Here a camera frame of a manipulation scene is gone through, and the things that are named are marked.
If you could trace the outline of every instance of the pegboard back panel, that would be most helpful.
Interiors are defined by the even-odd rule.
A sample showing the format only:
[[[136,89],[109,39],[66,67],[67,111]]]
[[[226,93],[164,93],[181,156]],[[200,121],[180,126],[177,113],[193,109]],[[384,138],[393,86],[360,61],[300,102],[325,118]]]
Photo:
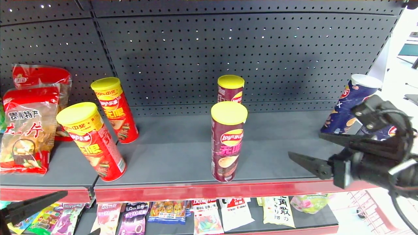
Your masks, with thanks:
[[[210,104],[242,76],[244,102],[338,99],[365,74],[398,16],[343,13],[99,18],[132,106]]]
[[[91,19],[27,23],[0,28],[0,93],[13,88],[12,64],[42,64],[72,74],[70,104],[93,101],[90,84],[112,76]]]
[[[230,14],[271,12],[335,12],[399,15],[402,1],[358,0],[358,1],[92,1],[98,17],[128,15],[179,15],[179,14]]]
[[[37,21],[89,17],[90,12],[88,10],[81,10],[75,1],[70,0],[0,0],[1,26]]]

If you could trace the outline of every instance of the white snack bag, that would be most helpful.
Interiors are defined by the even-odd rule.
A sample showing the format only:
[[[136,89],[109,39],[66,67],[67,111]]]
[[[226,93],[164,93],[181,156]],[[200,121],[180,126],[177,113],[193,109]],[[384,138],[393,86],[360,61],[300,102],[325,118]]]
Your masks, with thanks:
[[[245,198],[222,199],[219,203],[225,232],[254,222]]]

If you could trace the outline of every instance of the black cable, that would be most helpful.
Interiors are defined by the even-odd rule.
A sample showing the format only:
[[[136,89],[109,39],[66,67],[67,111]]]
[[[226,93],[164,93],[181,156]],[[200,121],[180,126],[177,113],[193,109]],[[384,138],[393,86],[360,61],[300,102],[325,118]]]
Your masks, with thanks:
[[[402,136],[401,138],[402,138],[402,140],[404,140],[404,138],[406,138],[406,139],[404,141],[402,141],[402,143],[404,143],[403,150],[399,151],[399,157],[402,157],[402,161],[401,161],[400,164],[402,164],[402,163],[409,160],[410,151],[412,149],[413,140],[414,140],[412,124],[409,120],[409,117],[404,112],[402,112],[400,110],[383,110],[383,111],[379,112],[379,114],[386,114],[386,113],[399,114],[400,116],[402,116],[402,118],[405,122],[405,127],[406,127],[405,136]],[[398,197],[397,191],[398,190],[399,191],[404,191],[405,190],[405,189],[399,189],[396,185],[396,182],[398,181],[399,173],[400,172],[397,172],[397,173],[393,174],[392,176],[389,176],[389,182],[390,182],[390,185],[391,185],[391,188],[389,189],[389,195],[392,199],[393,206],[395,207],[395,210],[399,214],[400,218],[411,229],[412,232],[414,232],[416,235],[418,235],[418,229],[415,228],[415,226],[405,216],[405,214],[402,212],[401,208],[399,207],[399,204],[398,204],[398,201],[397,201],[397,197]]]

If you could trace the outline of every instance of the candy bag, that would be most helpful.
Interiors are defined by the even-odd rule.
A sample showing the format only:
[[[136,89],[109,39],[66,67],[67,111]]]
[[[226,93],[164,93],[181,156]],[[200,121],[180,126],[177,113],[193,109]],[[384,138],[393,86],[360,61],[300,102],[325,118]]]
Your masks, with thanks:
[[[72,81],[70,73],[65,69],[45,65],[14,64],[13,83],[16,89],[57,84],[59,85],[58,112],[67,107]],[[73,141],[60,124],[56,127],[55,140]]]
[[[332,195],[326,193],[294,196],[290,204],[298,211],[315,214],[328,204]]]
[[[148,222],[161,224],[186,224],[186,201],[154,202]]]
[[[119,235],[144,235],[145,216],[149,202],[127,203],[123,212]]]
[[[244,198],[222,199],[219,203],[225,232],[255,221]]]
[[[3,102],[7,128],[1,142],[1,173],[47,172],[58,98],[57,85],[6,92]]]
[[[97,205],[97,217],[91,232],[100,228],[100,235],[115,235],[122,203]]]
[[[263,197],[263,223],[295,228],[288,197]]]
[[[193,200],[193,235],[224,234],[216,199]]]
[[[6,114],[4,113],[3,101],[0,97],[0,134],[6,130]]]
[[[52,235],[73,235],[78,217],[84,208],[84,204],[62,204],[62,215],[52,230]]]
[[[28,232],[37,235],[50,235],[61,216],[61,212],[62,207],[59,203],[53,203],[46,207],[35,217],[28,228]]]

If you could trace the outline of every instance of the red snack bag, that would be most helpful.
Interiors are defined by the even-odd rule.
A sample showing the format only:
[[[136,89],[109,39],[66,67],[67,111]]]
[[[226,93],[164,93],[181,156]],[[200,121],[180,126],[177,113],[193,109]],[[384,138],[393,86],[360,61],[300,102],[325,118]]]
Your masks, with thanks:
[[[1,142],[1,173],[45,174],[54,146],[59,87],[11,89],[4,95],[6,131]]]
[[[58,112],[67,107],[71,89],[71,75],[65,69],[45,65],[14,64],[13,83],[16,89],[59,84]],[[56,128],[55,140],[72,141],[70,135],[60,124]]]

